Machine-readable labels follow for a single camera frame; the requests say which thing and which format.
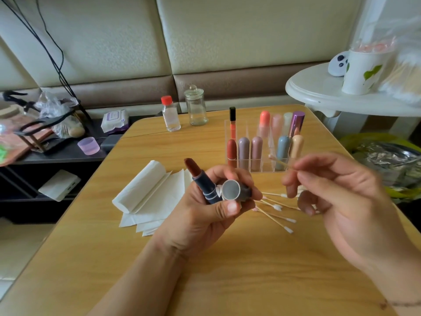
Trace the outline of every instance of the tile floor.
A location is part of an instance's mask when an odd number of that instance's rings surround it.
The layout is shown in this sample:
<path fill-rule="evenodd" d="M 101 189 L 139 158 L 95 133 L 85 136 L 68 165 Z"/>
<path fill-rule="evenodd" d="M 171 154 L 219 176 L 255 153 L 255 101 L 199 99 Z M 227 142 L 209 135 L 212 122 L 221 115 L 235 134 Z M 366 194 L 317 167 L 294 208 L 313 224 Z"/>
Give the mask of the tile floor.
<path fill-rule="evenodd" d="M 53 226 L 54 224 L 14 225 L 0 217 L 0 300 Z"/>

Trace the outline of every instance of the aluminum foil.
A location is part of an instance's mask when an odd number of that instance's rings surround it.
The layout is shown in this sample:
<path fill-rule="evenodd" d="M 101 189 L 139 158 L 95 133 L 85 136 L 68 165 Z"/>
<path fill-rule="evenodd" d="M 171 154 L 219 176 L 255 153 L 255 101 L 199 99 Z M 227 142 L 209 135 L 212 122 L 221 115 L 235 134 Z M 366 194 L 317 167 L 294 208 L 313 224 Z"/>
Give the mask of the aluminum foil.
<path fill-rule="evenodd" d="M 421 187 L 421 153 L 414 149 L 366 140 L 351 153 L 357 161 L 377 171 L 385 186 L 399 191 Z"/>

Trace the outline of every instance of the beige cushioned panel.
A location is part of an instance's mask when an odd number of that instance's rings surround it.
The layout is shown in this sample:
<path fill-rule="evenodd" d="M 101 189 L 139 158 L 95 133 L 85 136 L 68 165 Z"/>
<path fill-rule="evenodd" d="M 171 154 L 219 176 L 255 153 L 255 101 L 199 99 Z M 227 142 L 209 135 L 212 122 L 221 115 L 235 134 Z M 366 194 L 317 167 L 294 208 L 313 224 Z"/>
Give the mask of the beige cushioned panel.
<path fill-rule="evenodd" d="M 0 91 L 36 86 L 35 81 L 0 38 Z"/>
<path fill-rule="evenodd" d="M 35 0 L 17 2 L 59 62 Z M 39 2 L 51 35 L 65 52 L 63 73 L 71 84 L 171 74 L 155 0 Z M 44 49 L 1 2 L 0 36 L 39 86 L 60 85 Z"/>
<path fill-rule="evenodd" d="M 127 79 L 123 81 L 78 84 L 71 87 L 86 109 L 161 103 L 161 96 L 171 95 L 177 101 L 177 91 L 171 75 Z M 41 88 L 58 97 L 68 96 L 63 87 Z"/>
<path fill-rule="evenodd" d="M 205 90 L 205 99 L 232 99 L 285 94 L 287 80 L 297 72 L 319 64 L 300 63 L 238 70 L 174 75 L 178 99 L 185 101 L 190 84 Z"/>
<path fill-rule="evenodd" d="M 157 0 L 173 74 L 330 60 L 361 0 Z"/>

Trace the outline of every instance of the hand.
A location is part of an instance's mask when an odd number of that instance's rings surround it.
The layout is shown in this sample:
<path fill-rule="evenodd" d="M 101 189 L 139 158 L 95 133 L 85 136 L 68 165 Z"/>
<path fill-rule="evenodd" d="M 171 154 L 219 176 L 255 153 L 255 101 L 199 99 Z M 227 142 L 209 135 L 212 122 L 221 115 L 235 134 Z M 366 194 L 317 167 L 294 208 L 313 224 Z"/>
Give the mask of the hand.
<path fill-rule="evenodd" d="M 254 186 L 251 174 L 228 165 L 217 165 L 206 171 L 218 184 L 226 180 L 240 181 L 252 189 L 252 199 L 242 202 L 221 201 L 207 205 L 202 190 L 195 182 L 187 188 L 173 212 L 153 235 L 153 241 L 165 250 L 176 251 L 188 258 L 215 243 L 234 220 L 255 207 L 253 200 L 262 199 L 262 193 Z"/>
<path fill-rule="evenodd" d="M 312 204 L 323 214 L 334 245 L 351 264 L 368 272 L 419 255 L 408 239 L 396 209 L 372 170 L 341 154 L 310 154 L 297 160 L 283 177 L 288 197 L 303 191 L 298 207 L 309 215 Z"/>

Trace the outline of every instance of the bracelet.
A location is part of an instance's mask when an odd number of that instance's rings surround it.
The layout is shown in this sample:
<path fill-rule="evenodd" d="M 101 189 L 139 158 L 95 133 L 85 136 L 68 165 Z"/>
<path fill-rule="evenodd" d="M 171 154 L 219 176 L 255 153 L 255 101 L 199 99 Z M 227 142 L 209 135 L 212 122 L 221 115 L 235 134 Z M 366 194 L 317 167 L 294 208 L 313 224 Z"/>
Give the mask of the bracelet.
<path fill-rule="evenodd" d="M 380 308 L 384 310 L 386 309 L 387 305 L 393 307 L 421 307 L 421 300 L 418 300 L 413 303 L 389 302 L 388 300 L 384 300 L 383 303 L 380 303 Z"/>

